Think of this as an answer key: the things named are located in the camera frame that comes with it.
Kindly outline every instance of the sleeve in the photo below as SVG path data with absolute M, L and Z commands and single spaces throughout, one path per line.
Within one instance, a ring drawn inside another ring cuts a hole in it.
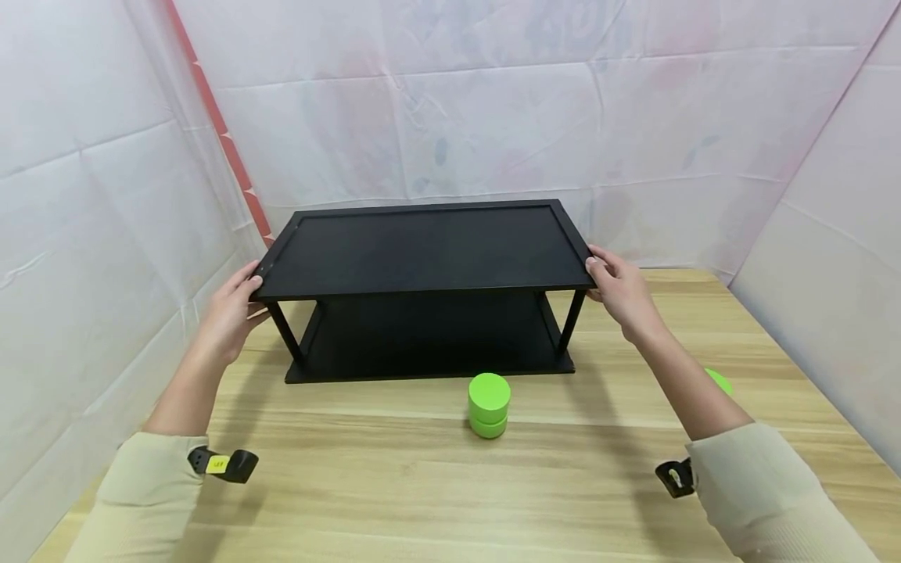
M 775 429 L 749 424 L 687 449 L 707 520 L 745 563 L 878 563 Z
M 106 473 L 67 563 L 169 561 L 203 483 L 187 455 L 206 437 L 138 432 Z

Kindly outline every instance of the finger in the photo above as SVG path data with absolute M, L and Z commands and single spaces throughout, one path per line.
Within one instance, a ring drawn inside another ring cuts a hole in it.
M 254 276 L 241 282 L 237 289 L 234 290 L 235 295 L 240 295 L 244 301 L 250 300 L 250 294 L 257 291 L 263 285 L 263 278 Z
M 596 244 L 589 244 L 588 249 L 591 250 L 592 254 L 609 264 L 613 268 L 614 275 L 619 274 L 623 271 L 623 268 L 629 266 L 629 262 L 626 262 L 610 250 L 602 249 Z
M 266 308 L 266 304 L 263 303 L 251 303 L 247 305 L 247 316 L 252 317 L 253 315 L 259 313 L 263 309 Z
M 232 277 L 228 278 L 228 281 L 225 282 L 220 291 L 223 291 L 226 294 L 234 291 L 235 288 L 244 283 L 244 280 L 248 278 L 248 276 L 253 272 L 253 269 L 256 268 L 258 264 L 259 260 L 253 260 L 250 264 L 232 274 Z
M 610 272 L 607 271 L 604 261 L 594 256 L 585 261 L 585 270 L 595 280 L 598 287 L 603 288 L 605 284 L 614 279 Z
M 266 311 L 265 313 L 260 313 L 257 316 L 248 319 L 247 324 L 250 326 L 250 330 L 252 331 L 253 329 L 260 326 L 262 323 L 268 320 L 270 316 L 272 315 L 269 313 L 269 311 Z

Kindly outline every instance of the metal leg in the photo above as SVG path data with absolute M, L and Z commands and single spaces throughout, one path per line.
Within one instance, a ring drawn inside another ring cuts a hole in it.
M 272 313 L 272 320 L 276 322 L 278 333 L 282 335 L 282 340 L 285 341 L 288 351 L 291 352 L 291 357 L 300 366 L 304 360 L 304 354 L 300 351 L 297 339 L 294 337 L 294 333 L 291 332 L 291 327 L 288 326 L 285 314 L 281 312 L 281 307 L 278 306 L 278 303 L 267 303 L 266 308 Z
M 578 312 L 582 310 L 582 302 L 585 301 L 587 291 L 577 291 L 572 296 L 572 303 L 569 304 L 569 314 L 566 315 L 566 324 L 563 325 L 563 332 L 560 334 L 560 345 L 557 347 L 557 355 L 562 355 L 569 345 L 569 339 L 572 332 L 576 328 L 576 320 Z

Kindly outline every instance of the red stripe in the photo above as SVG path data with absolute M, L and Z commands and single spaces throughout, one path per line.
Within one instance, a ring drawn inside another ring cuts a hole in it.
M 200 92 L 200 97 L 204 101 L 206 112 L 213 121 L 213 127 L 216 129 L 216 133 L 219 136 L 219 143 L 222 145 L 225 158 L 228 160 L 229 166 L 232 167 L 232 173 L 234 173 L 234 177 L 238 180 L 238 186 L 241 187 L 244 203 L 247 204 L 247 208 L 250 210 L 250 216 L 253 217 L 253 222 L 257 225 L 259 236 L 263 237 L 263 242 L 267 247 L 270 247 L 272 246 L 274 239 L 272 236 L 272 229 L 269 228 L 269 221 L 266 219 L 266 214 L 263 213 L 262 205 L 259 204 L 259 198 L 251 192 L 253 184 L 250 182 L 250 176 L 247 174 L 247 169 L 244 167 L 241 155 L 238 154 L 238 148 L 235 147 L 234 141 L 229 137 L 224 136 L 228 133 L 228 128 L 225 125 L 222 112 L 219 111 L 219 105 L 216 103 L 215 97 L 213 96 L 213 89 L 210 88 L 210 83 L 206 80 L 206 75 L 200 68 L 200 64 L 197 62 L 197 55 L 194 53 L 194 47 L 191 46 L 191 40 L 187 37 L 185 25 L 178 16 L 178 10 L 175 7 L 175 3 L 173 0 L 164 0 L 164 4 L 166 5 L 166 12 L 168 13 L 169 20 L 172 22 L 172 27 L 175 29 L 175 33 L 178 36 L 178 42 L 181 43 L 181 47 L 187 57 L 187 62 L 191 65 L 191 74 L 194 76 L 194 82 L 197 86 L 197 90 Z

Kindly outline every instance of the person's arm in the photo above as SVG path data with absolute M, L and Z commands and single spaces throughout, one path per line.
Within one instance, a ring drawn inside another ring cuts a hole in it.
M 259 277 L 251 262 L 213 296 L 197 336 L 143 430 L 128 439 L 107 471 L 68 563 L 169 561 L 185 533 L 203 478 L 187 455 L 207 445 L 206 430 L 225 368 L 247 335 L 268 318 L 250 304 Z
M 642 354 L 692 443 L 687 446 L 707 520 L 746 563 L 876 562 L 779 433 L 756 423 L 676 340 L 641 271 L 589 247 L 586 269 L 623 336 Z

